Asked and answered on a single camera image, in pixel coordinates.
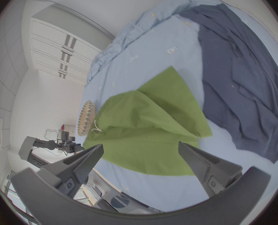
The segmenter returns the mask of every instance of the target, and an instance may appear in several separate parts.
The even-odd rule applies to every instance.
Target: bed sheet
[[[220,0],[189,0],[191,5],[216,5]],[[257,21],[243,11],[229,6],[267,47],[278,64],[278,44]],[[97,111],[114,95],[138,89],[154,76],[173,66],[182,76],[200,107],[203,107],[201,47],[199,25],[173,15],[130,43],[115,59],[102,67],[85,87],[81,107],[91,100]],[[272,175],[263,198],[278,186],[278,161],[273,164],[255,153],[237,150],[229,133],[209,121],[213,137],[200,139],[200,149],[239,164],[246,172],[256,166]],[[76,136],[83,143],[85,137]],[[135,199],[168,212],[208,199],[195,176],[155,176],[124,169],[101,159],[95,167],[116,187]]]

